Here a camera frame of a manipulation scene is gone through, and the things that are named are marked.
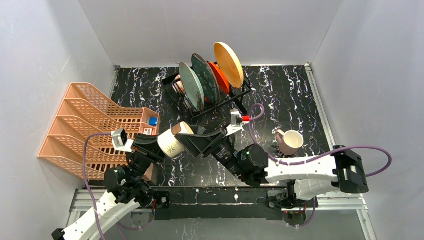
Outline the stainless steel cup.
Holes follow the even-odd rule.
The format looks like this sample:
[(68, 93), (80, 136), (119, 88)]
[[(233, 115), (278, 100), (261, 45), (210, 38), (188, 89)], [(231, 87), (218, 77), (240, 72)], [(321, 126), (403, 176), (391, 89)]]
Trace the stainless steel cup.
[(185, 150), (184, 146), (176, 139), (175, 136), (177, 134), (193, 135), (194, 132), (191, 127), (183, 121), (157, 137), (157, 143), (160, 149), (169, 158), (175, 158)]

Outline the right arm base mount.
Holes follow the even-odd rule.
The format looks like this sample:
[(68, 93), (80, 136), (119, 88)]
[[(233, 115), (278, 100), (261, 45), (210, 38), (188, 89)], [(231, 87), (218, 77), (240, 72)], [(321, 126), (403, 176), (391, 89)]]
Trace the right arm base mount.
[(315, 215), (319, 203), (316, 197), (311, 200), (300, 200), (286, 188), (282, 190), (269, 190), (265, 197), (256, 200), (270, 209), (281, 210), (283, 221), (289, 227), (300, 228), (307, 225)]

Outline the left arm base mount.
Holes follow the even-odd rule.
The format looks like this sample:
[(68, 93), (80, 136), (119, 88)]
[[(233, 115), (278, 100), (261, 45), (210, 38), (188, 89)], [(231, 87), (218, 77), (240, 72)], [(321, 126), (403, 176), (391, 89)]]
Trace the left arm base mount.
[(123, 196), (116, 201), (122, 204), (136, 203), (142, 209), (168, 209), (170, 207), (171, 194), (169, 191), (155, 190), (151, 188), (134, 189), (125, 191)]

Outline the yellow plate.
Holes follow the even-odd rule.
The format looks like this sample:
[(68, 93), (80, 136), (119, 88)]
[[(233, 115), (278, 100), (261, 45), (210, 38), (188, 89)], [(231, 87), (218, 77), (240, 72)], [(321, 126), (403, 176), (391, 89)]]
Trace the yellow plate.
[(244, 72), (234, 50), (224, 42), (215, 42), (213, 46), (216, 61), (229, 84), (240, 89), (244, 84)]

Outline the dark teal plate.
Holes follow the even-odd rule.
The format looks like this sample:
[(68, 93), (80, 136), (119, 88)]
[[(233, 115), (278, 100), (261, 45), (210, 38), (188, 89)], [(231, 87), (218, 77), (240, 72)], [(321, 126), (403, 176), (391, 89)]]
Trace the dark teal plate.
[(206, 101), (217, 105), (221, 100), (219, 86), (209, 63), (197, 53), (191, 56), (191, 63), (203, 88)]

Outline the mint green flower plate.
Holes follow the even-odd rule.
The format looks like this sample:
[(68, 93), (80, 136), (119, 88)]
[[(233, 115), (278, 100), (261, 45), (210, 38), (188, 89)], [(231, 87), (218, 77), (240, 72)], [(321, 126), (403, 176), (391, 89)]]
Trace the mint green flower plate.
[(178, 68), (185, 94), (193, 105), (193, 111), (202, 111), (204, 109), (205, 94), (198, 76), (185, 62), (181, 62)]

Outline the orange patterned bowl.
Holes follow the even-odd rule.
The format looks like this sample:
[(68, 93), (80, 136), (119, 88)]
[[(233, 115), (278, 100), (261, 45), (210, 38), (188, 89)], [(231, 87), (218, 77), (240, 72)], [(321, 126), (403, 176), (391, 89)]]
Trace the orange patterned bowl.
[(184, 95), (186, 94), (186, 91), (185, 91), (184, 85), (183, 85), (183, 83), (182, 83), (182, 81), (181, 81), (181, 75), (180, 75), (180, 74), (178, 74), (178, 75), (175, 77), (175, 79), (173, 80), (172, 88), (173, 88), (173, 90), (174, 90), (176, 93), (178, 93), (178, 94), (180, 94), (180, 95), (182, 95), (182, 96), (184, 96)]

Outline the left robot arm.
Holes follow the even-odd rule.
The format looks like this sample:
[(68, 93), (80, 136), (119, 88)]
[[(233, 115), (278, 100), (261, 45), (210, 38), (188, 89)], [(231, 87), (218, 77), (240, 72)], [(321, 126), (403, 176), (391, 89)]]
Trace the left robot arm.
[(159, 164), (165, 159), (159, 137), (138, 133), (135, 139), (129, 139), (122, 128), (110, 133), (93, 133), (84, 143), (84, 157), (89, 140), (100, 136), (111, 137), (114, 149), (127, 153), (127, 164), (106, 170), (103, 178), (106, 192), (100, 199), (87, 188), (92, 208), (72, 225), (56, 229), (51, 234), (54, 240), (103, 240), (105, 232), (133, 210), (147, 209), (155, 215), (158, 209), (170, 206), (170, 193), (153, 190), (143, 179), (148, 164)]

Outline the pink mug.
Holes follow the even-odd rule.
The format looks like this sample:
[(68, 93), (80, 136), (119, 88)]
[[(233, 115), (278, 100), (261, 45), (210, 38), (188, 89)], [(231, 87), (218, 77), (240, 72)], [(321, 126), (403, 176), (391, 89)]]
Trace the pink mug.
[(303, 135), (295, 130), (284, 132), (279, 129), (275, 137), (279, 144), (279, 151), (285, 156), (294, 155), (304, 144)]

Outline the orange red plate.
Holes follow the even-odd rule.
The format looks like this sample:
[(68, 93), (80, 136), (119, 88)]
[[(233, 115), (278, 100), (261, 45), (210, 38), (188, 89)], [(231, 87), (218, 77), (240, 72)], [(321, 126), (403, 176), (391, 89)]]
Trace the orange red plate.
[(211, 67), (211, 69), (212, 69), (212, 71), (215, 75), (216, 81), (217, 81), (219, 87), (221, 88), (221, 90), (224, 93), (229, 94), (230, 93), (230, 85), (229, 85), (229, 82), (228, 82), (226, 76), (222, 72), (222, 70), (219, 68), (219, 66), (217, 64), (215, 64), (213, 62), (209, 62), (208, 64)]

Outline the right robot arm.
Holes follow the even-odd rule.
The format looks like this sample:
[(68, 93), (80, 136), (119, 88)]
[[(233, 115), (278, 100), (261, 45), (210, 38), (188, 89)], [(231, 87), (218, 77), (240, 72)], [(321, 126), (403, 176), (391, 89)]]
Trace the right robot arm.
[(239, 127), (228, 125), (216, 131), (196, 126), (197, 133), (177, 133), (176, 140), (193, 157), (213, 156), (231, 174), (252, 187), (287, 181), (286, 198), (309, 201), (318, 195), (341, 191), (346, 194), (369, 192), (362, 157), (351, 147), (337, 145), (333, 151), (295, 162), (276, 162), (259, 145), (237, 151), (232, 134)]

